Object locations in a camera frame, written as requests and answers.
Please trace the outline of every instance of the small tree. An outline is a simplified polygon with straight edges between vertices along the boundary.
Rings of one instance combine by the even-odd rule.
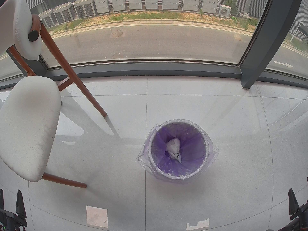
[[[237,0],[225,0],[224,5],[231,7],[231,13],[238,13]]]

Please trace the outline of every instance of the chair seat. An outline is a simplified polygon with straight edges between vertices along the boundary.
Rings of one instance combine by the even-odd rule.
[[[0,110],[0,157],[25,180],[37,182],[44,174],[60,108],[56,83],[28,76],[15,85]]]

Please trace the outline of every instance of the trash inside bin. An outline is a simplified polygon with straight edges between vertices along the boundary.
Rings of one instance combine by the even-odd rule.
[[[166,144],[174,138],[180,141],[181,162],[172,159],[166,150]],[[138,162],[158,179],[188,183],[206,171],[218,152],[201,127],[192,121],[176,119],[158,124],[150,131]]]

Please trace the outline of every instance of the white cushion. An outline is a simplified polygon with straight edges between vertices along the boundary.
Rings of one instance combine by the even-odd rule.
[[[6,98],[0,110],[0,157],[20,177],[42,178],[60,108],[56,83],[41,76],[24,77]]]
[[[42,50],[41,36],[29,41],[32,15],[25,0],[6,0],[0,7],[0,55],[15,44],[26,59],[38,60]]]

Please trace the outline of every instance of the chair backrest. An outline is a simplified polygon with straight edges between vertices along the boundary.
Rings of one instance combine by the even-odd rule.
[[[41,36],[34,42],[28,34],[32,27],[32,15],[25,0],[6,0],[0,7],[0,55],[15,44],[26,59],[38,60],[42,50]]]

